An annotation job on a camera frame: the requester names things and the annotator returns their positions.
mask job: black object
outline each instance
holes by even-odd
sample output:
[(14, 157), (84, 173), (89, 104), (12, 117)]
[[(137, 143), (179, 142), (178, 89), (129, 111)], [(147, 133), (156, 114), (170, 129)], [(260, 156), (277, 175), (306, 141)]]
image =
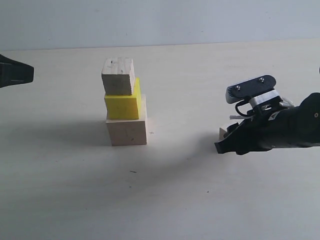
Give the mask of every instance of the black object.
[(32, 83), (34, 67), (0, 54), (0, 88)]
[(267, 75), (227, 88), (228, 103), (249, 103), (252, 109), (241, 113), (244, 120), (230, 125), (224, 139), (215, 142), (219, 154), (320, 146), (320, 93), (314, 92), (300, 106), (294, 106), (279, 96), (275, 84), (276, 80)]

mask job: table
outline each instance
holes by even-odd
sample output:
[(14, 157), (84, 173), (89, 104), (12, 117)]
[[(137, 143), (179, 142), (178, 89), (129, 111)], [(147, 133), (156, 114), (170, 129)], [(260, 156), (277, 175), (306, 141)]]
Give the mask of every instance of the table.
[[(7, 51), (34, 82), (0, 89), (0, 239), (301, 240), (320, 234), (320, 148), (217, 154), (226, 87), (270, 74), (320, 90), (320, 39)], [(133, 58), (148, 145), (109, 146), (101, 70)]]

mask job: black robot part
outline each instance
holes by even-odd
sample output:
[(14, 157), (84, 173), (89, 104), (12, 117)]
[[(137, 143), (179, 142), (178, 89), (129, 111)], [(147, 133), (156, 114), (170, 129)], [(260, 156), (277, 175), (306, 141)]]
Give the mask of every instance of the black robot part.
[(34, 67), (0, 54), (0, 88), (32, 83)]
[(289, 105), (276, 94), (265, 100), (260, 107), (252, 104), (250, 117), (227, 128), (224, 139), (215, 143), (219, 154), (320, 146), (320, 93), (310, 94), (300, 106)]

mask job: block tower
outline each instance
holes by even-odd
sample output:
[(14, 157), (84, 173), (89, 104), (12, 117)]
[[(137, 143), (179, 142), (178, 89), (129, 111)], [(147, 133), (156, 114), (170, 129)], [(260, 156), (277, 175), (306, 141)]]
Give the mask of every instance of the block tower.
[(106, 125), (112, 146), (147, 144), (147, 104), (132, 58), (107, 58), (102, 69)]

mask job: yellow block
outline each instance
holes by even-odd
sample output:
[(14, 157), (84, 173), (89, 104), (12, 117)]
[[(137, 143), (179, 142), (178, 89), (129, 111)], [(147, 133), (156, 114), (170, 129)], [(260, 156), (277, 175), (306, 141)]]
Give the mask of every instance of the yellow block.
[(109, 119), (139, 119), (141, 112), (140, 79), (135, 79), (132, 95), (104, 95)]

